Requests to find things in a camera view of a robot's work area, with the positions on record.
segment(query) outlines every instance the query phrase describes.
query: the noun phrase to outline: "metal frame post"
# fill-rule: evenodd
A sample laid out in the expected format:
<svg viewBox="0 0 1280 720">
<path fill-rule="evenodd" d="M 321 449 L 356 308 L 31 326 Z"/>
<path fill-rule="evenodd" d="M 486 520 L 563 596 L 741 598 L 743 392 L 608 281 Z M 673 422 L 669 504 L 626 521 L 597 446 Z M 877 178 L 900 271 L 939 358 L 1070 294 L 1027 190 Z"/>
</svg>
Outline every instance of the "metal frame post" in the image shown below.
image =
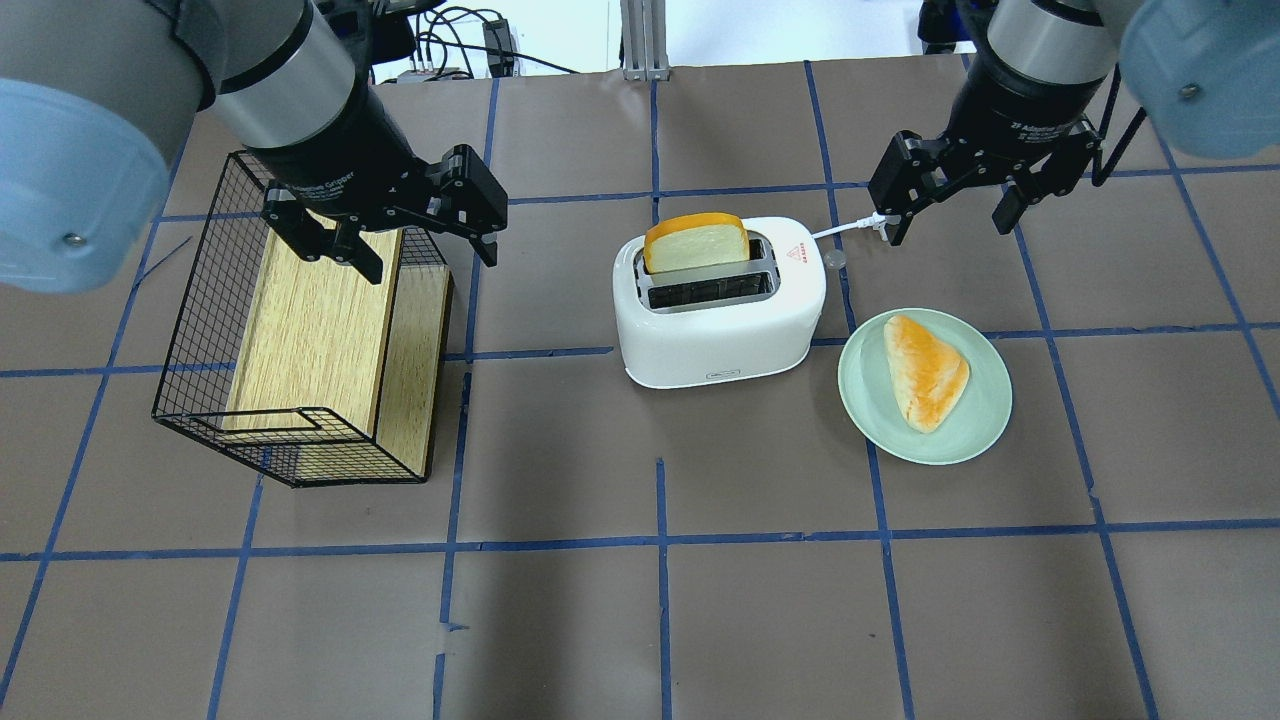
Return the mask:
<svg viewBox="0 0 1280 720">
<path fill-rule="evenodd" d="M 622 74 L 635 81 L 671 77 L 667 0 L 622 0 Z"/>
</svg>

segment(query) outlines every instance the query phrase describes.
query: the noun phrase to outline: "white cable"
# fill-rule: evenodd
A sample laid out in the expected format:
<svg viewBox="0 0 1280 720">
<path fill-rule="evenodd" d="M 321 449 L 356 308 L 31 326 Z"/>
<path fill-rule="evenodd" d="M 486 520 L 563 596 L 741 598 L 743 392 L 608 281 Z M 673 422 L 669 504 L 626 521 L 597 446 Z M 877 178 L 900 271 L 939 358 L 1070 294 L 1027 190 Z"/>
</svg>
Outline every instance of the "white cable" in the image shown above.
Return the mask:
<svg viewBox="0 0 1280 720">
<path fill-rule="evenodd" d="M 861 220 L 854 220 L 852 223 L 836 225 L 828 231 L 815 232 L 813 233 L 813 238 L 818 240 L 820 237 L 827 237 L 828 234 L 836 234 L 837 232 L 844 232 L 844 231 L 874 228 L 881 233 L 881 237 L 884 238 L 884 241 L 887 242 L 888 236 L 884 234 L 886 223 L 888 223 L 888 218 L 881 215 L 879 213 L 872 213 L 870 215 L 863 218 Z"/>
</svg>

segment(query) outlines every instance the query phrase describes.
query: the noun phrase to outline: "toaster slot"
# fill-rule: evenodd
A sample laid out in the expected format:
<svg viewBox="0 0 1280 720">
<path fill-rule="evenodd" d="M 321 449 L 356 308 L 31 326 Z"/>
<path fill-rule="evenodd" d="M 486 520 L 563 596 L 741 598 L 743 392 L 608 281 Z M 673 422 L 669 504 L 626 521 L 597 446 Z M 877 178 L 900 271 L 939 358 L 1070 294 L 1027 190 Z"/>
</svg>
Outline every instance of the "toaster slot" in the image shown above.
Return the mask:
<svg viewBox="0 0 1280 720">
<path fill-rule="evenodd" d="M 749 260 L 687 270 L 650 274 L 644 256 L 635 259 L 636 295 L 654 313 L 684 313 L 768 300 L 777 292 L 778 264 L 773 247 L 756 232 L 748 231 Z"/>
</svg>

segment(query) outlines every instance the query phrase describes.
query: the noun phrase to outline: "wooden board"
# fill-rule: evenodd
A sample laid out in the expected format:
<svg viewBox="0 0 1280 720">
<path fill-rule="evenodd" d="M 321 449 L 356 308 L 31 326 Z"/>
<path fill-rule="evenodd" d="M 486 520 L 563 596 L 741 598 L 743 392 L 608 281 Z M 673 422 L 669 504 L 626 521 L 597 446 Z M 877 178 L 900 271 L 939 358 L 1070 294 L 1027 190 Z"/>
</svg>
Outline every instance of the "wooden board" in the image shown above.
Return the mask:
<svg viewBox="0 0 1280 720">
<path fill-rule="evenodd" d="M 374 439 L 419 475 L 430 459 L 448 299 L 448 265 L 401 269 Z"/>
<path fill-rule="evenodd" d="M 326 227 L 332 222 L 317 218 Z M 401 231 L 361 233 L 383 282 L 321 259 L 305 263 L 273 232 L 262 255 L 228 411 L 329 407 L 372 434 L 383 379 Z M 298 415 L 228 415 L 224 430 L 298 428 Z"/>
</svg>

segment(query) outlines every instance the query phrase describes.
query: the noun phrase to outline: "blue tape grid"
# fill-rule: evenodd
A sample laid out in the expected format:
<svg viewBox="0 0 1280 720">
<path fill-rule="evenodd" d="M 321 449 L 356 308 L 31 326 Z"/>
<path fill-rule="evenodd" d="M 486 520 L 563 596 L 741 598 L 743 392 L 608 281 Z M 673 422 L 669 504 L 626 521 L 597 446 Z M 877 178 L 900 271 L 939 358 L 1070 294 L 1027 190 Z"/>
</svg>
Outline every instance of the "blue tape grid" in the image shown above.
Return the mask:
<svg viewBox="0 0 1280 720">
<path fill-rule="evenodd" d="M 968 59 L 963 58 L 965 65 L 968 67 Z M 836 205 L 836 190 L 845 188 L 864 188 L 865 182 L 835 182 L 831 170 L 831 158 L 827 147 L 826 128 L 823 126 L 820 104 L 818 100 L 818 88 L 814 81 L 813 69 L 809 63 L 804 64 L 805 79 L 809 87 L 810 100 L 813 104 L 814 122 L 818 131 L 819 150 L 823 160 L 824 182 L 812 183 L 812 184 L 787 184 L 787 186 L 759 186 L 759 187 L 733 187 L 733 188 L 707 188 L 707 190 L 680 190 L 680 191 L 663 191 L 659 184 L 659 161 L 658 161 L 658 86 L 652 83 L 650 86 L 650 141 L 652 141 L 652 163 L 653 163 L 653 178 L 652 188 L 648 192 L 634 192 L 634 193 L 602 193 L 602 195 L 573 195 L 573 196 L 544 196 L 544 197 L 524 197 L 513 199 L 512 205 L 522 204 L 554 204 L 554 202 L 585 202 L 585 201 L 612 201 L 612 200 L 632 200 L 640 197 L 649 197 L 653 201 L 654 220 L 657 220 L 658 204 L 663 197 L 678 197 L 678 196 L 713 196 L 713 195 L 742 195 L 742 193 L 769 193 L 769 192 L 797 192 L 797 191 L 824 191 L 828 197 L 828 209 L 831 211 L 832 224 L 837 224 L 838 208 Z M 495 126 L 495 115 L 498 106 L 498 85 L 495 81 L 490 92 L 489 100 L 489 120 L 485 135 L 485 152 L 484 158 L 486 163 L 492 165 L 493 155 L 493 135 Z M 1272 380 L 1266 363 L 1262 359 L 1261 351 L 1253 337 L 1254 331 L 1280 331 L 1280 322 L 1248 322 L 1244 313 L 1236 300 L 1234 290 L 1228 281 L 1226 273 L 1217 258 L 1216 250 L 1212 245 L 1208 232 L 1206 231 L 1199 214 L 1194 206 L 1187 184 L 1184 182 L 1184 176 L 1194 174 L 1219 174 L 1219 173 L 1256 173 L 1256 172 L 1276 172 L 1280 170 L 1280 164 L 1260 164 L 1260 165 L 1228 165 L 1228 167 L 1210 167 L 1210 168 L 1179 168 L 1169 147 L 1161 141 L 1161 147 L 1164 150 L 1165 158 L 1167 160 L 1167 169 L 1143 169 L 1143 170 L 1117 170 L 1114 177 L 1172 177 L 1181 199 L 1187 206 L 1188 214 L 1194 224 L 1197 233 L 1204 246 L 1206 254 L 1210 259 L 1211 265 L 1219 278 L 1222 287 L 1224 295 L 1226 296 L 1233 313 L 1235 314 L 1235 324 L 1210 324 L 1210 325 L 1196 325 L 1196 327 L 1179 327 L 1179 325 L 1164 325 L 1153 328 L 1074 328 L 1074 329 L 1059 329 L 1053 328 L 1050 323 L 1047 310 L 1044 307 L 1043 297 L 1039 292 L 1038 282 L 1034 275 L 1034 266 L 1032 265 L 1030 255 L 1027 250 L 1025 237 L 1021 233 L 1021 228 L 1015 229 L 1015 237 L 1018 240 L 1019 251 L 1023 256 L 1024 266 L 1028 273 L 1028 282 L 1032 284 L 1032 293 L 1037 302 L 1037 310 L 1041 315 L 1041 328 L 1039 329 L 1018 329 L 1018 331 L 993 331 L 986 332 L 984 334 L 992 340 L 1000 338 L 1041 338 L 1044 340 L 1050 347 L 1051 360 L 1055 368 L 1055 374 L 1057 377 L 1059 388 L 1062 395 L 1064 406 L 1068 411 L 1069 424 L 1071 428 L 1073 438 L 1076 445 L 1078 459 L 1082 465 L 1082 470 L 1085 478 L 1085 486 L 1089 493 L 1091 502 L 1094 509 L 1094 523 L 1083 525 L 1036 525 L 1036 527 L 979 527 L 979 528 L 920 528 L 920 529 L 892 529 L 888 523 L 887 510 L 884 506 L 883 488 L 879 482 L 878 473 L 878 456 L 874 446 L 868 443 L 869 450 L 869 466 L 872 470 L 872 484 L 873 493 L 876 498 L 876 511 L 877 511 L 877 528 L 876 529 L 861 529 L 861 530 L 835 530 L 835 532 L 820 532 L 820 533 L 805 533 L 805 532 L 783 532 L 783 533 L 730 533 L 730 534 L 669 534 L 667 532 L 667 497 L 666 497 L 666 465 L 662 460 L 658 460 L 657 465 L 657 496 L 658 496 L 658 532 L 654 536 L 625 536 L 625 537 L 605 537 L 605 538 L 571 538 L 571 539 L 556 539 L 556 541 L 534 541 L 534 542 L 458 542 L 457 541 L 457 523 L 458 512 L 461 505 L 461 489 L 462 489 L 462 474 L 463 474 L 463 457 L 466 450 L 466 423 L 467 411 L 470 405 L 470 391 L 471 391 L 471 373 L 468 372 L 463 379 L 463 398 L 462 406 L 460 409 L 460 436 L 456 448 L 454 460 L 454 478 L 453 478 L 453 495 L 451 500 L 449 509 L 449 534 L 447 542 L 434 542 L 434 543 L 392 543 L 392 544 L 356 544 L 356 546 L 321 546 L 321 547 L 253 547 L 252 538 L 256 527 L 257 512 L 261 502 L 262 484 L 259 479 L 253 489 L 253 496 L 250 503 L 248 519 L 246 523 L 244 537 L 241 547 L 228 547 L 228 548 L 166 548 L 166 550 L 113 550 L 113 551 L 56 551 L 58 533 L 61 528 L 63 519 L 68 505 L 70 502 L 72 492 L 76 486 L 76 479 L 79 473 L 81 464 L 83 461 L 86 450 L 88 447 L 90 438 L 92 436 L 92 429 L 96 423 L 97 414 L 101 409 L 101 402 L 105 396 L 106 386 L 111 375 L 116 374 L 143 374 L 143 373 L 159 373 L 161 370 L 160 365 L 115 365 L 115 357 L 119 351 L 120 343 L 124 336 L 124 328 L 128 323 L 128 318 L 132 313 L 133 304 L 136 300 L 138 286 L 142 281 L 154 272 L 161 263 L 173 256 L 178 250 L 183 247 L 179 245 L 172 250 L 168 255 L 161 258 L 154 265 L 147 266 L 150 252 L 155 242 L 156 231 L 160 223 L 172 222 L 204 222 L 205 215 L 157 215 L 151 223 L 151 229 L 146 245 L 143 247 L 142 258 L 138 263 L 134 283 L 132 286 L 128 300 L 125 301 L 124 310 L 120 316 L 120 322 L 116 328 L 116 334 L 111 345 L 111 352 L 104 366 L 100 368 L 52 368 L 52 369 L 32 369 L 32 370 L 0 370 L 0 379 L 4 378 L 29 378 L 29 377 L 68 377 L 68 375 L 92 375 L 100 377 L 100 383 L 97 393 L 95 396 L 93 404 L 90 409 L 88 419 L 86 420 L 84 432 L 81 438 L 81 443 L 77 448 L 76 460 L 72 465 L 72 471 L 68 477 L 67 486 L 64 488 L 58 511 L 54 518 L 54 524 L 50 529 L 49 538 L 45 543 L 45 548 L 40 552 L 8 552 L 0 553 L 0 562 L 36 562 L 37 571 L 36 578 L 32 583 L 32 589 L 28 596 L 27 605 L 23 611 L 22 621 L 15 635 L 13 648 L 10 651 L 8 662 L 5 665 L 3 679 L 0 679 L 0 707 L 4 705 L 4 698 L 8 693 L 9 685 L 13 679 L 14 670 L 19 659 L 23 641 L 26 638 L 27 630 L 31 624 L 31 619 L 35 614 L 36 605 L 40 597 L 40 591 L 44 583 L 45 574 L 51 562 L 63 561 L 99 561 L 99 560 L 172 560 L 172 559 L 237 559 L 237 571 L 236 579 L 232 587 L 232 597 L 228 605 L 227 621 L 224 625 L 223 638 L 219 646 L 219 657 L 216 664 L 215 675 L 212 679 L 212 689 L 210 693 L 207 717 L 216 717 L 218 705 L 220 700 L 221 683 L 225 676 L 227 660 L 230 651 L 230 643 L 234 634 L 234 624 L 238 610 L 238 602 L 241 592 L 243 589 L 244 573 L 251 557 L 308 557 L 308 556 L 335 556 L 335 555 L 399 555 L 399 553 L 443 553 L 444 555 L 444 578 L 442 583 L 442 597 L 440 597 L 440 620 L 448 624 L 451 610 L 452 610 L 452 579 L 453 569 L 457 553 L 462 552 L 543 552 L 543 551 L 557 551 L 557 550 L 584 550 L 584 548 L 608 548 L 608 547 L 635 547 L 635 546 L 652 546 L 657 547 L 659 551 L 659 606 L 660 606 L 660 664 L 662 664 L 662 708 L 663 716 L 671 717 L 672 708 L 672 678 L 671 678 L 671 629 L 669 629 L 669 577 L 667 573 L 667 550 L 671 546 L 680 544 L 739 544 L 739 543 L 800 543 L 800 542 L 878 542 L 882 547 L 884 577 L 886 577 L 886 592 L 890 605 L 891 624 L 893 630 L 895 652 L 897 656 L 899 675 L 901 683 L 902 701 L 904 701 L 904 715 L 905 717 L 914 717 L 914 707 L 910 691 L 910 680 L 908 673 L 905 641 L 902 638 L 901 616 L 897 607 L 897 589 L 893 578 L 892 566 L 892 541 L 893 539 L 946 539 L 946 538 L 974 538 L 974 537 L 1044 537 L 1044 536 L 1071 536 L 1071 534 L 1097 534 L 1103 547 L 1103 555 L 1106 557 L 1107 569 L 1111 575 L 1112 587 L 1116 594 L 1117 607 L 1121 614 L 1121 621 L 1125 630 L 1125 638 L 1130 648 L 1130 655 L 1133 656 L 1134 669 L 1138 675 L 1139 688 L 1142 691 L 1143 701 L 1147 708 L 1147 715 L 1149 719 L 1158 719 L 1158 710 L 1155 702 L 1155 697 L 1151 691 L 1149 682 L 1146 675 L 1144 664 L 1142 660 L 1140 647 L 1138 644 L 1137 633 L 1133 626 L 1133 620 L 1129 612 L 1128 601 L 1124 594 L 1123 582 L 1116 566 L 1115 555 L 1111 547 L 1110 536 L 1114 533 L 1158 533 L 1158 532 L 1203 532 L 1203 530 L 1247 530 L 1247 529 L 1280 529 L 1280 518 L 1251 518 L 1251 519 L 1233 519 L 1233 520 L 1187 520 L 1187 521 L 1146 521 L 1146 523 L 1108 523 L 1102 511 L 1101 502 L 1096 496 L 1093 496 L 1093 478 L 1092 471 L 1088 465 L 1088 455 L 1084 448 L 1083 434 L 1079 428 L 1078 419 L 1075 416 L 1074 404 L 1070 398 L 1070 388 L 1068 386 L 1068 379 L 1065 372 L 1062 370 L 1061 361 L 1057 354 L 1057 338 L 1073 338 L 1073 337 L 1105 337 L 1105 336 L 1129 336 L 1129 334 L 1175 334 L 1175 333 L 1203 333 L 1203 332 L 1240 332 L 1249 346 L 1249 351 L 1254 359 L 1260 377 L 1262 378 L 1263 386 L 1271 400 L 1272 407 L 1276 410 L 1277 416 L 1280 416 L 1280 397 L 1277 397 L 1276 386 Z M 177 168 L 179 167 L 182 154 L 179 154 L 178 160 L 174 163 L 173 172 L 170 174 L 170 186 L 173 177 L 175 176 Z M 230 217 L 252 217 L 253 214 L 233 214 Z M 836 246 L 842 247 L 840 236 L 836 236 Z M 479 278 L 480 268 L 479 264 L 472 265 L 472 282 L 470 291 L 470 304 L 467 310 L 467 342 L 466 351 L 463 354 L 449 355 L 445 359 L 451 361 L 466 361 L 468 365 L 474 361 L 486 361 L 486 360 L 516 360 L 525 357 L 558 357 L 558 356 L 581 356 L 581 355 L 603 355 L 612 352 L 612 347 L 568 347 L 568 348 L 535 348 L 535 350 L 513 350 L 513 351 L 492 351 L 492 352 L 475 352 L 475 318 L 476 318 L 476 304 L 479 297 Z M 841 278 L 841 292 L 845 302 L 846 322 L 850 331 L 855 327 L 855 318 L 849 296 L 849 278 L 847 273 L 844 270 L 840 273 Z M 814 340 L 815 346 L 836 346 L 842 345 L 846 338 L 817 338 Z M 192 366 L 191 372 L 200 370 L 227 370 L 229 366 Z M 443 697 L 443 683 L 445 678 L 445 662 L 447 656 L 442 652 L 435 659 L 434 667 L 434 703 L 433 703 L 433 717 L 440 717 L 442 697 Z"/>
<path fill-rule="evenodd" d="M 1044 343 L 1048 346 L 1050 361 L 1053 365 L 1053 374 L 1057 378 L 1059 393 L 1062 397 L 1062 406 L 1066 409 L 1066 420 L 1071 429 L 1071 439 L 1075 442 L 1076 459 L 1080 464 L 1080 473 L 1084 477 L 1089 503 L 1093 507 L 1096 532 L 1102 543 L 1102 555 L 1107 564 L 1107 574 L 1111 578 L 1111 589 L 1115 592 L 1116 606 L 1120 611 L 1120 624 L 1124 628 L 1129 656 L 1133 660 L 1134 673 L 1138 678 L 1138 691 L 1142 693 L 1142 702 L 1147 710 L 1148 720 L 1158 720 L 1160 712 L 1156 708 L 1156 697 L 1152 693 L 1151 680 L 1147 676 L 1142 647 L 1138 644 L 1138 633 L 1133 625 L 1133 615 L 1129 611 L 1129 601 L 1124 591 L 1124 582 L 1120 578 L 1120 568 L 1116 564 L 1115 550 L 1111 546 L 1111 533 L 1107 528 L 1106 515 L 1102 511 L 1102 501 L 1093 492 L 1093 469 L 1089 465 L 1089 456 L 1084 448 L 1084 434 L 1080 432 L 1075 404 L 1071 401 L 1071 389 L 1066 382 L 1066 372 L 1062 369 L 1062 360 L 1057 351 L 1053 328 L 1050 324 L 1048 310 L 1044 305 L 1044 297 L 1041 295 L 1039 282 L 1036 279 L 1036 268 L 1032 265 L 1032 258 L 1027 250 L 1027 238 L 1023 234 L 1020 224 L 1014 225 L 1014 237 L 1018 240 L 1018 251 L 1021 254 L 1023 265 L 1027 269 L 1027 281 L 1030 284 L 1032 297 L 1036 300 L 1036 311 L 1039 314 L 1041 325 L 1044 329 Z"/>
<path fill-rule="evenodd" d="M 182 164 L 182 158 L 186 150 L 187 142 L 183 140 L 183 145 L 178 150 L 178 155 L 174 158 L 173 167 L 169 169 L 169 191 L 165 192 L 164 202 L 168 202 L 169 192 L 173 191 L 173 181 L 178 176 L 178 167 Z M 151 258 L 152 246 L 155 246 L 156 232 L 160 229 L 160 213 L 163 213 L 163 210 L 157 211 L 155 219 L 151 220 L 151 229 L 147 232 L 147 240 L 142 247 L 142 258 L 138 260 L 137 269 L 134 270 L 133 284 L 129 288 L 128 299 L 124 301 L 124 309 L 120 313 L 120 320 L 115 328 L 115 337 L 111 341 L 111 351 L 106 357 L 105 368 L 115 366 L 115 357 L 120 351 L 120 343 L 124 341 L 124 328 L 129 322 L 129 314 L 133 313 L 133 304 L 138 296 L 138 284 L 142 281 L 142 275 L 146 273 L 147 260 Z M 0 676 L 0 708 L 4 707 L 5 697 L 9 694 L 9 684 L 13 682 L 13 673 L 18 666 L 18 656 L 22 653 L 22 644 L 27 638 L 27 630 L 31 628 L 31 618 L 35 615 L 36 602 L 40 600 L 40 591 L 45 584 L 45 573 L 49 570 L 49 562 L 52 559 L 54 547 L 58 544 L 58 533 L 61 530 L 63 520 L 67 518 L 67 507 L 70 505 L 72 492 L 76 489 L 76 480 L 79 477 L 81 465 L 84 461 L 84 452 L 88 450 L 90 437 L 93 434 L 93 424 L 97 421 L 97 414 L 102 407 L 102 398 L 106 396 L 106 386 L 109 380 L 110 374 L 104 373 L 97 383 L 97 393 L 93 396 L 93 404 L 90 407 L 88 419 L 84 421 L 84 432 L 81 434 L 79 446 L 76 450 L 76 459 L 72 462 L 67 484 L 63 488 L 63 496 L 58 503 L 58 511 L 54 515 L 52 527 L 49 529 L 49 538 L 45 541 L 45 550 L 41 553 L 40 565 L 36 569 L 36 577 L 31 584 L 31 593 L 27 596 L 27 605 L 23 609 L 22 620 L 18 624 L 18 633 L 14 637 L 9 659 L 5 662 L 4 675 Z"/>
<path fill-rule="evenodd" d="M 809 87 L 809 101 L 813 105 L 814 126 L 818 131 L 818 150 L 822 154 L 822 173 L 827 188 L 827 209 L 831 214 L 831 224 L 840 224 L 840 208 L 836 204 L 836 187 L 832 182 L 831 152 L 827 146 L 827 128 L 822 120 L 822 104 L 818 100 L 818 83 L 813 76 L 813 63 L 804 61 L 805 83 Z M 835 236 L 836 250 L 844 251 L 841 233 Z M 854 304 L 849 291 L 849 269 L 840 269 L 840 293 L 844 302 L 845 322 L 849 332 L 858 327 L 854 315 Z M 881 565 L 884 573 L 884 594 L 888 605 L 890 630 L 893 635 L 893 655 L 897 662 L 899 689 L 902 698 L 902 716 L 905 720 L 915 720 L 915 701 L 911 696 L 911 674 L 906 661 L 906 641 L 902 635 L 902 611 L 897 601 L 897 578 L 893 573 L 893 530 L 888 524 L 888 511 L 884 507 L 884 492 L 881 486 L 879 455 L 876 445 L 867 441 L 867 465 L 870 470 L 872 495 L 876 500 L 876 532 L 881 543 Z"/>
<path fill-rule="evenodd" d="M 1111 534 L 1196 533 L 1215 530 L 1276 530 L 1280 518 L 1234 518 L 1228 520 L 1156 520 L 1107 523 Z M 1074 525 L 1000 525 L 973 528 L 899 528 L 893 539 L 937 541 L 954 538 L 1021 538 L 1089 536 L 1100 532 L 1096 523 Z M 474 552 L 548 552 L 557 550 L 600 550 L 614 547 L 659 547 L 707 544 L 790 544 L 823 542 L 881 542 L 879 529 L 774 532 L 774 533 L 684 533 L 653 536 L 613 536 L 544 541 L 460 541 L 383 544 L 268 546 L 251 547 L 248 557 L 343 557 L 356 555 L 445 555 Z M 50 562 L 101 560 L 207 560 L 238 559 L 239 547 L 191 547 L 169 550 L 77 550 L 54 552 Z M 0 562 L 40 562 L 41 552 L 0 552 Z"/>
</svg>

